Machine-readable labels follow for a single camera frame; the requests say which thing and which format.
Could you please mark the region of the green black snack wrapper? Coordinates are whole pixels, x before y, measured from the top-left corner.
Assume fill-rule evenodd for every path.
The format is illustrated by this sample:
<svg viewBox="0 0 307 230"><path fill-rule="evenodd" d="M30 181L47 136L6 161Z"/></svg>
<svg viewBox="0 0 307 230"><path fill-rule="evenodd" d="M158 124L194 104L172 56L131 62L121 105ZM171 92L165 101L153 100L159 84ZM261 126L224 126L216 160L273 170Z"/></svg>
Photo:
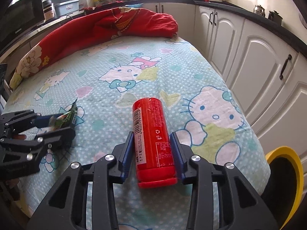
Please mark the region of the green black snack wrapper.
<svg viewBox="0 0 307 230"><path fill-rule="evenodd" d="M77 100L75 100L71 108L65 112L64 114L61 114L60 116L53 115L48 122L48 126L51 127L53 131L66 128L71 126L72 124L75 124L75 118L78 115L78 109L77 109Z"/></svg>

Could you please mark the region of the red cylindrical can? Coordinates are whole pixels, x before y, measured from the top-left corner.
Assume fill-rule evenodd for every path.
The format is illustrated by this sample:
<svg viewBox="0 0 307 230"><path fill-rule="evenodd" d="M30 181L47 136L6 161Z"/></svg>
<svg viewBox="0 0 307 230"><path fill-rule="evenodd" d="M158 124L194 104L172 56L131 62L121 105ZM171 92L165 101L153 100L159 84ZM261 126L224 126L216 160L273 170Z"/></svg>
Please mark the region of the red cylindrical can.
<svg viewBox="0 0 307 230"><path fill-rule="evenodd" d="M133 104L136 177L139 188L177 183L176 170L162 102L142 98Z"/></svg>

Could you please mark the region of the yellow black trash bin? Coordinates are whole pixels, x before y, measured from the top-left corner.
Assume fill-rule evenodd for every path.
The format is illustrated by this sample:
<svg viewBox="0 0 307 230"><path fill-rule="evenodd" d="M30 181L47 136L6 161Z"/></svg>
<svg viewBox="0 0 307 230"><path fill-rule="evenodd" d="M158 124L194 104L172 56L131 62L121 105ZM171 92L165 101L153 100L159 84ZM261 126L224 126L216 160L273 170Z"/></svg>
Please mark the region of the yellow black trash bin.
<svg viewBox="0 0 307 230"><path fill-rule="evenodd" d="M271 175L261 198L279 229L306 229L303 165L295 150L280 146L265 156Z"/></svg>

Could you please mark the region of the white kitchen cabinets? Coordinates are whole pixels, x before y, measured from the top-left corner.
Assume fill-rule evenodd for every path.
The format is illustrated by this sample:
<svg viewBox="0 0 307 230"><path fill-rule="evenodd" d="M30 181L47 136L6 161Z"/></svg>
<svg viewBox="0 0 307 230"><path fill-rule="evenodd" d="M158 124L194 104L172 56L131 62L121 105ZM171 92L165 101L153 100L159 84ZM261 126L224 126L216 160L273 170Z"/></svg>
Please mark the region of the white kitchen cabinets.
<svg viewBox="0 0 307 230"><path fill-rule="evenodd" d="M306 58L288 42L233 11L182 3L148 9L172 15L179 36L201 54L201 81L178 137L209 162L223 165L253 157L263 147L292 147L306 158Z"/></svg>

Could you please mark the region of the hello kitty bed sheet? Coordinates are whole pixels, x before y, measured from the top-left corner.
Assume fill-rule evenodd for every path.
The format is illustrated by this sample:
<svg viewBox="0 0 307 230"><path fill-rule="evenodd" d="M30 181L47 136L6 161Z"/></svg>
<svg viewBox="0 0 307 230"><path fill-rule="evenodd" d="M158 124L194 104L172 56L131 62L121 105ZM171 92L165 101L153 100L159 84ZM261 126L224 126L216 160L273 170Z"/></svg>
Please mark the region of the hello kitty bed sheet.
<svg viewBox="0 0 307 230"><path fill-rule="evenodd" d="M26 78L9 96L6 113L43 115L77 106L70 147L48 150L37 174L20 180L20 207L40 229L59 229L56 217L37 215L39 204L73 162L94 163L141 127L133 104L156 98L167 129L198 156L234 163L262 194L270 168L256 134L223 78L189 42L121 37L79 50Z"/></svg>

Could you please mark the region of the black microwave oven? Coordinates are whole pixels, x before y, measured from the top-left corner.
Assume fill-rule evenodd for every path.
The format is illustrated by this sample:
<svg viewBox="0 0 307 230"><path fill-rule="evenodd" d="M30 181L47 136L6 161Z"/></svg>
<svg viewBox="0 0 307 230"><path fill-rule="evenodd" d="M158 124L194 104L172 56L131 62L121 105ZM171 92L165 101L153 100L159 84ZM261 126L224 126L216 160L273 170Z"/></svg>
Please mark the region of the black microwave oven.
<svg viewBox="0 0 307 230"><path fill-rule="evenodd" d="M42 0L19 0L1 19L1 46L8 45L26 30L44 22Z"/></svg>

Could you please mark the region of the red blanket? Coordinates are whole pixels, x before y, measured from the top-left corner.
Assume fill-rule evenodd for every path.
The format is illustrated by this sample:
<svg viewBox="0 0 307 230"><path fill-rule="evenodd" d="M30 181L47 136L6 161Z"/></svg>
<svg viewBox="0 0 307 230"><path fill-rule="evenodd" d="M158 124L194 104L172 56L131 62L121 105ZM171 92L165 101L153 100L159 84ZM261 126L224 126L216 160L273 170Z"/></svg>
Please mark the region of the red blanket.
<svg viewBox="0 0 307 230"><path fill-rule="evenodd" d="M144 8L117 7L73 19L48 34L23 56L9 87L15 90L23 80L58 60L120 36L171 38L177 32L178 24L171 15Z"/></svg>

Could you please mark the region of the grey plastic storage box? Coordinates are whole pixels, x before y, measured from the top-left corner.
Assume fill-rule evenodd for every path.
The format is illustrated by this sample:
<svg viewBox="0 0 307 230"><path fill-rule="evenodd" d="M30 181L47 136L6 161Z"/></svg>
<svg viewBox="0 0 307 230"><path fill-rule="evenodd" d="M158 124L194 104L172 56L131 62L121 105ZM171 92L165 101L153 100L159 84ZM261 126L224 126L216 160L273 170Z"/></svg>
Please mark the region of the grey plastic storage box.
<svg viewBox="0 0 307 230"><path fill-rule="evenodd" d="M79 0L70 0L54 6L57 17L62 17L79 10Z"/></svg>

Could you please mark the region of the blue hanging plastic bin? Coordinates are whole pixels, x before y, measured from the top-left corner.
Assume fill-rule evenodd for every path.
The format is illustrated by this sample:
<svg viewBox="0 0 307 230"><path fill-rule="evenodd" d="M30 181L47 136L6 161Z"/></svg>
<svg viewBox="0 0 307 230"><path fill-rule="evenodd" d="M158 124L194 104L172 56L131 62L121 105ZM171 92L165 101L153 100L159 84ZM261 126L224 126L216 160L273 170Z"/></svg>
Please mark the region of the blue hanging plastic bin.
<svg viewBox="0 0 307 230"><path fill-rule="evenodd" d="M127 8L142 8L143 7L143 3L127 4L127 5L125 5L125 7L127 7Z"/></svg>

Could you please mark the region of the steel teapot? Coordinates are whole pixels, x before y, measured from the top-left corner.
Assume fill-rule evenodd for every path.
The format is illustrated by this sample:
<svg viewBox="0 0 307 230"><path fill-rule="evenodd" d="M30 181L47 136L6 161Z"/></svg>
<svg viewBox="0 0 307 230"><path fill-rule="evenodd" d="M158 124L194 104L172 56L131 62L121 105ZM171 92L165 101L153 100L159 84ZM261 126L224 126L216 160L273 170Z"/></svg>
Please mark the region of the steel teapot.
<svg viewBox="0 0 307 230"><path fill-rule="evenodd" d="M265 17L265 9L261 5L255 5L253 12L257 15Z"/></svg>

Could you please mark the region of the dark green pot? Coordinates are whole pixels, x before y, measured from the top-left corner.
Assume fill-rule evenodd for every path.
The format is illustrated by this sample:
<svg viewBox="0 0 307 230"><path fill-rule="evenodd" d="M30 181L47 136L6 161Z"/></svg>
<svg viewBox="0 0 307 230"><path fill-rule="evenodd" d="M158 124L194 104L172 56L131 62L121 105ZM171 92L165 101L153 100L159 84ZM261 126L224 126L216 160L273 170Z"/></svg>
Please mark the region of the dark green pot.
<svg viewBox="0 0 307 230"><path fill-rule="evenodd" d="M269 11L269 14L268 14L268 19L275 22L276 24L278 25L281 25L282 21L283 21L283 18L280 16L280 14L273 10L273 11Z"/></svg>

